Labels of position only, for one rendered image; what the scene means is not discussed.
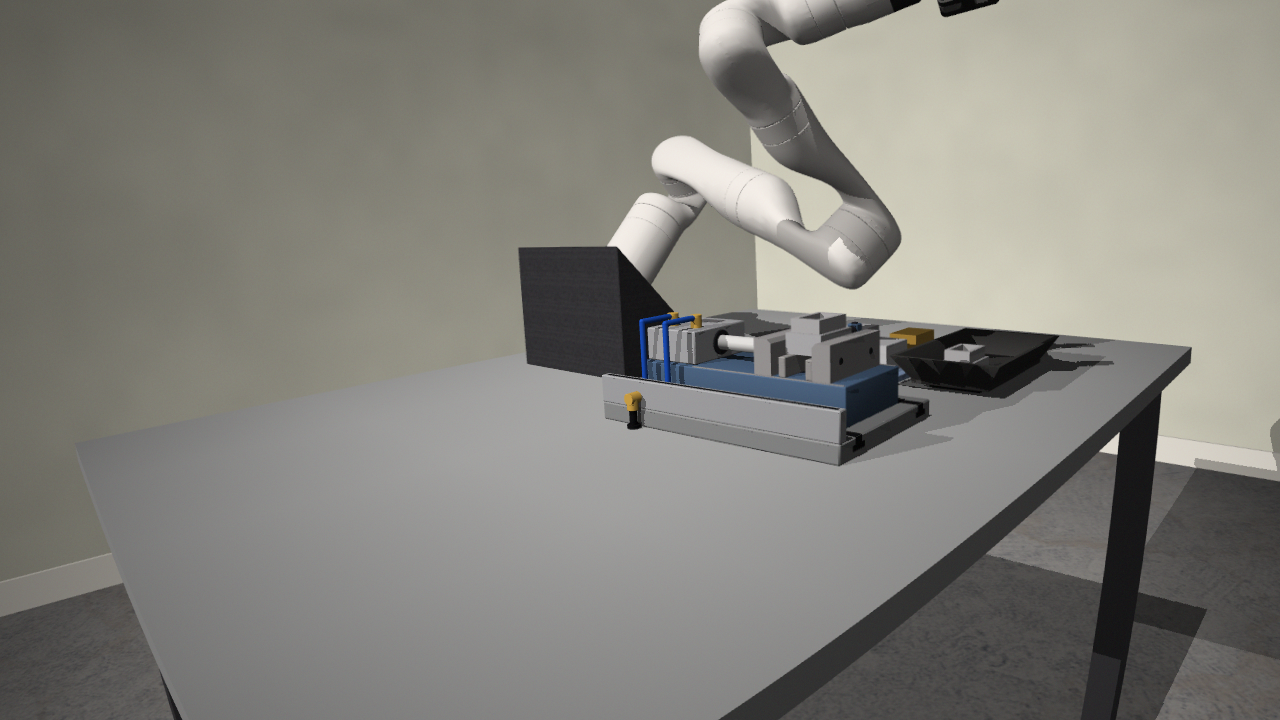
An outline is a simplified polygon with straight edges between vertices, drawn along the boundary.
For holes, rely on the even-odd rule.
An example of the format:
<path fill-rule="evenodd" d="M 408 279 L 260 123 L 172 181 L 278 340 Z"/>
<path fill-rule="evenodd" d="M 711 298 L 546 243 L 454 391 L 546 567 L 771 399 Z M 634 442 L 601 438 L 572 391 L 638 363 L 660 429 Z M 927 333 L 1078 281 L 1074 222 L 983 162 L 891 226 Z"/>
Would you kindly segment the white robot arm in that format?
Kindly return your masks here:
<path fill-rule="evenodd" d="M 669 196 L 643 193 L 607 246 L 617 246 L 652 284 L 709 202 L 733 225 L 783 249 L 835 284 L 858 290 L 870 281 L 899 249 L 899 224 L 767 47 L 787 40 L 815 44 L 892 13 L 890 0 L 726 0 L 701 20 L 699 58 L 710 82 L 742 113 L 776 161 L 832 186 L 844 200 L 819 229 L 806 231 L 794 190 L 782 178 L 698 138 L 676 136 L 652 155 L 652 168 Z"/>

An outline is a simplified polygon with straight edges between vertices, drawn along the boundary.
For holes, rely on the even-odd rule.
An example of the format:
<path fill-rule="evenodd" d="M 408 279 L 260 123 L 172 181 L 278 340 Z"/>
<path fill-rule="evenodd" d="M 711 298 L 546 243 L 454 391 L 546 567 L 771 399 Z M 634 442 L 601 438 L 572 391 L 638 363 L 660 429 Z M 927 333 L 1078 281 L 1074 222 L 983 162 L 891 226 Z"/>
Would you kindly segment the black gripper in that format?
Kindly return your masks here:
<path fill-rule="evenodd" d="M 890 0 L 893 6 L 893 12 L 902 10 L 904 8 L 913 6 L 922 0 Z M 943 17 L 957 15 L 964 12 L 972 12 L 982 6 L 989 6 L 998 0 L 937 0 L 940 5 L 940 13 Z"/>

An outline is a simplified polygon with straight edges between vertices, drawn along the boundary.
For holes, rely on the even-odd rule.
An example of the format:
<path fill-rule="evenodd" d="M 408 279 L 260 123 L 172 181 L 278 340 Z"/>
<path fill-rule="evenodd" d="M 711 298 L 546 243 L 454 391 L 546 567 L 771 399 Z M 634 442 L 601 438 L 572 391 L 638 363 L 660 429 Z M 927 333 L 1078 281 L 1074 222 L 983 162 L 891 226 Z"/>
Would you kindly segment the white rectangular part with pocket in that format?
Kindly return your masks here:
<path fill-rule="evenodd" d="M 819 342 L 851 334 L 844 313 L 812 313 L 791 318 L 791 331 L 786 332 L 786 354 L 812 356 L 812 347 Z"/>
<path fill-rule="evenodd" d="M 989 365 L 989 356 L 986 356 L 986 345 L 955 345 L 954 347 L 945 348 L 945 360 Z"/>

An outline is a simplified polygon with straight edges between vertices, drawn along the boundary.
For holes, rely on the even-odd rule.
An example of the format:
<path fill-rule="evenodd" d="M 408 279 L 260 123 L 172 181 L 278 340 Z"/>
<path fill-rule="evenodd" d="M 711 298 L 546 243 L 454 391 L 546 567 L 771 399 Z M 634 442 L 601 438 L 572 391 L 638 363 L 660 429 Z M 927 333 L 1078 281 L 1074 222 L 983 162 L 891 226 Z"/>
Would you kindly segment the yellow rectangular block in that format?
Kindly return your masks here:
<path fill-rule="evenodd" d="M 913 346 L 923 345 L 934 340 L 934 329 L 905 328 L 902 331 L 890 333 L 890 338 L 908 340 L 908 348 L 911 348 Z"/>

